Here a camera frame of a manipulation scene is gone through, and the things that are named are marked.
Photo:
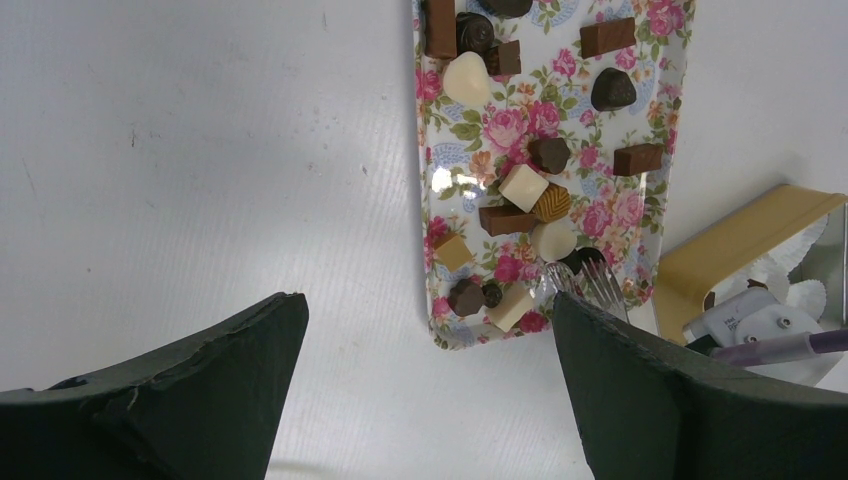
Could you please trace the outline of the caramel ridged round chocolate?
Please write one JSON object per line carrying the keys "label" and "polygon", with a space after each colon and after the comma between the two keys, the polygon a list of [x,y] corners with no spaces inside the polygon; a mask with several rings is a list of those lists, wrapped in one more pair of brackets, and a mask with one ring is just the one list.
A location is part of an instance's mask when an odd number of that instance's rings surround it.
{"label": "caramel ridged round chocolate", "polygon": [[552,223],[565,218],[571,209],[572,199],[567,188],[550,183],[535,205],[531,212],[535,215],[538,221],[542,223]]}

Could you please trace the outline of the caramel square chocolate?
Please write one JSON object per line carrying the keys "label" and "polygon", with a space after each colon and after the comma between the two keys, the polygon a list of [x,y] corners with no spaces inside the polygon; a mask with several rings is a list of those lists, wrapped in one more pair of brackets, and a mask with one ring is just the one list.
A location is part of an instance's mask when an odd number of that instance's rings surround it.
{"label": "caramel square chocolate", "polygon": [[456,232],[439,237],[434,244],[434,254],[449,272],[456,272],[473,260],[463,237]]}

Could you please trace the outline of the dark heart chocolate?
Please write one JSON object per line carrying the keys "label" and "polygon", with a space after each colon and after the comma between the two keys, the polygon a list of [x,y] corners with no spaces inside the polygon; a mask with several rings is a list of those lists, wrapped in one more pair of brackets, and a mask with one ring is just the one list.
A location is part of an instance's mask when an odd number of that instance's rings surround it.
{"label": "dark heart chocolate", "polygon": [[637,90],[626,72],[606,68],[595,79],[590,101],[597,111],[618,111],[637,101]]}

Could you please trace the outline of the white square chocolate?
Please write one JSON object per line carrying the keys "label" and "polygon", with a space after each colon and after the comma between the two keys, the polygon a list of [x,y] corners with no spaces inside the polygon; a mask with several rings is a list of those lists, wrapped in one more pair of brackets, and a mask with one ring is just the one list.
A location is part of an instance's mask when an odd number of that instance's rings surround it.
{"label": "white square chocolate", "polygon": [[514,166],[498,187],[501,195],[529,213],[549,185],[546,178],[527,164]]}

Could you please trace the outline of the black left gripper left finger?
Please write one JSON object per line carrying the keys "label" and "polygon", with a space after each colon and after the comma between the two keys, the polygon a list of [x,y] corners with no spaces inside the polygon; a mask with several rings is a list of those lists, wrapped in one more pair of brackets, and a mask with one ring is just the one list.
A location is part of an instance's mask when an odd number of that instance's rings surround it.
{"label": "black left gripper left finger", "polygon": [[1,395],[5,479],[262,479],[309,320],[274,294],[200,332]]}

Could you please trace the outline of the brown rectangular bar chocolate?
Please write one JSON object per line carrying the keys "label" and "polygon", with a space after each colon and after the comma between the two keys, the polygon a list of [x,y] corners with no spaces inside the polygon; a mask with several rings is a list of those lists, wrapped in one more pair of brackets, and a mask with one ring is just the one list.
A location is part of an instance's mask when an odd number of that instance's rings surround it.
{"label": "brown rectangular bar chocolate", "polygon": [[424,0],[424,53],[434,59],[457,56],[456,8],[454,0]]}
{"label": "brown rectangular bar chocolate", "polygon": [[624,177],[659,170],[664,151],[663,145],[653,143],[618,148],[613,154],[613,174]]}
{"label": "brown rectangular bar chocolate", "polygon": [[527,233],[536,224],[533,213],[524,212],[513,204],[483,207],[478,212],[481,228],[491,237]]}

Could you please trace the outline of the white rectangular chocolate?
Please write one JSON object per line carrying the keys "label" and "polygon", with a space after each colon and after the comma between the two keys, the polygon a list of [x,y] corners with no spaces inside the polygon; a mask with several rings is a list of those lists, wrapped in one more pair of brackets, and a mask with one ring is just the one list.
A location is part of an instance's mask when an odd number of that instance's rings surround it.
{"label": "white rectangular chocolate", "polygon": [[507,288],[500,303],[487,310],[489,322],[503,332],[509,332],[534,307],[534,294],[520,284]]}

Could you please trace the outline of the dark hexagon chocolate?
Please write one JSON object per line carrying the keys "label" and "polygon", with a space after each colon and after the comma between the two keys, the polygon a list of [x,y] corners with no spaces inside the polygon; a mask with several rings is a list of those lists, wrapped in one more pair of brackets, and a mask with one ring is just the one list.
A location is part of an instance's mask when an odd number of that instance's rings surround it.
{"label": "dark hexagon chocolate", "polygon": [[540,138],[528,144],[531,163],[540,171],[550,175],[561,174],[571,158],[572,152],[563,138]]}
{"label": "dark hexagon chocolate", "polygon": [[448,305],[459,317],[477,314],[484,302],[482,287],[470,279],[458,281],[448,295]]}

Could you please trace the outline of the white dome chocolate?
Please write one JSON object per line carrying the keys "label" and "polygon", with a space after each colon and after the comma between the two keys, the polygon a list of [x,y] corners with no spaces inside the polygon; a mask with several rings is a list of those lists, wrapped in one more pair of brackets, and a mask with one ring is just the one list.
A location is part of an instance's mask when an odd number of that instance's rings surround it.
{"label": "white dome chocolate", "polygon": [[566,221],[541,223],[531,235],[530,244],[544,262],[556,262],[570,255],[577,246],[578,237]]}

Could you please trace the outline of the dark fluted round chocolate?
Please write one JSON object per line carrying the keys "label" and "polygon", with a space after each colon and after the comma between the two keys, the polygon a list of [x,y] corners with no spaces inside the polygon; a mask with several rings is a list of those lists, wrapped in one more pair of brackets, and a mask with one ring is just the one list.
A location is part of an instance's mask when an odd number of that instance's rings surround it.
{"label": "dark fluted round chocolate", "polygon": [[573,275],[579,275],[582,271],[584,263],[603,264],[606,262],[604,254],[594,247],[582,247],[575,249],[566,257],[560,259],[560,262],[565,264]]}

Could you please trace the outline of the brown square chocolate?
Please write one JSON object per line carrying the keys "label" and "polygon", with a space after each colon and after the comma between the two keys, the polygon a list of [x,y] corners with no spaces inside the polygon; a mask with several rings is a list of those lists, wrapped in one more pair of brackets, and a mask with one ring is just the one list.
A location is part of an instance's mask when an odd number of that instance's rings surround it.
{"label": "brown square chocolate", "polygon": [[522,72],[521,46],[519,40],[499,43],[488,49],[483,60],[492,77],[511,76]]}

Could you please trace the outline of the white paper cup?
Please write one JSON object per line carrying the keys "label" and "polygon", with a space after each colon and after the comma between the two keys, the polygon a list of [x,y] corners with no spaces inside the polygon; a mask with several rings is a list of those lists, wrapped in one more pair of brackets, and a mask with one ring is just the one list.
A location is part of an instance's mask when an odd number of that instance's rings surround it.
{"label": "white paper cup", "polygon": [[827,304],[825,285],[816,279],[803,280],[791,284],[786,296],[786,305],[803,311],[819,321]]}
{"label": "white paper cup", "polygon": [[771,249],[766,256],[784,270],[793,270],[821,238],[827,225],[828,215],[825,215]]}
{"label": "white paper cup", "polygon": [[784,270],[766,256],[734,272],[716,284],[711,290],[714,294],[713,305],[718,306],[749,289],[747,287],[748,279],[765,283],[768,286],[767,290],[775,299],[786,304],[787,291],[790,287],[789,271]]}

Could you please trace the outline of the gold square tin box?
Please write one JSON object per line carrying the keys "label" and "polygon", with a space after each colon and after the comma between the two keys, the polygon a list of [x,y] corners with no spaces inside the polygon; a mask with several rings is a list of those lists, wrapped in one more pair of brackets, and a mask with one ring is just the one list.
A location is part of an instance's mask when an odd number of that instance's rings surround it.
{"label": "gold square tin box", "polygon": [[846,206],[845,194],[779,185],[663,254],[653,294],[658,335],[683,345],[684,325],[715,285]]}

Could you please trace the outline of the dark square chocolate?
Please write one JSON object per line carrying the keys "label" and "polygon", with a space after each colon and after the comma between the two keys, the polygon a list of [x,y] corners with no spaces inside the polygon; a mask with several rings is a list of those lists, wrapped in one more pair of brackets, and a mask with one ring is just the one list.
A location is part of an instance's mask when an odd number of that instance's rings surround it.
{"label": "dark square chocolate", "polygon": [[760,282],[758,280],[754,280],[754,279],[748,279],[747,280],[747,287],[748,288],[762,288],[762,289],[765,289],[765,290],[768,289],[768,286],[765,283]]}

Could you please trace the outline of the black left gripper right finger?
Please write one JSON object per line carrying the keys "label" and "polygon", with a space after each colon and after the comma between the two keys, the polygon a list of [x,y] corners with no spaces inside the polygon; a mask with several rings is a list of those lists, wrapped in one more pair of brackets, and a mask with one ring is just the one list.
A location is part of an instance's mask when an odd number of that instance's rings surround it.
{"label": "black left gripper right finger", "polygon": [[847,397],[717,362],[556,296],[552,327],[597,479],[843,479]]}

